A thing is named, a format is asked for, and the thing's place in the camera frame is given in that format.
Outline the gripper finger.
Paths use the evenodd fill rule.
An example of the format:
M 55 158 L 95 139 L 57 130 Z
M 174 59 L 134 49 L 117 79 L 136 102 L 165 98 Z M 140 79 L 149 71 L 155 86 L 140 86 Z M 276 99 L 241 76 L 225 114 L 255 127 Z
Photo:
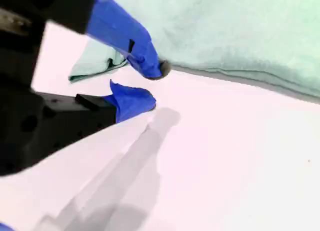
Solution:
M 109 82 L 107 96 L 41 93 L 44 101 L 37 127 L 39 161 L 105 128 L 152 111 L 156 99 L 144 88 Z
M 46 0 L 48 18 L 120 52 L 143 77 L 162 79 L 171 71 L 159 58 L 146 28 L 114 0 Z

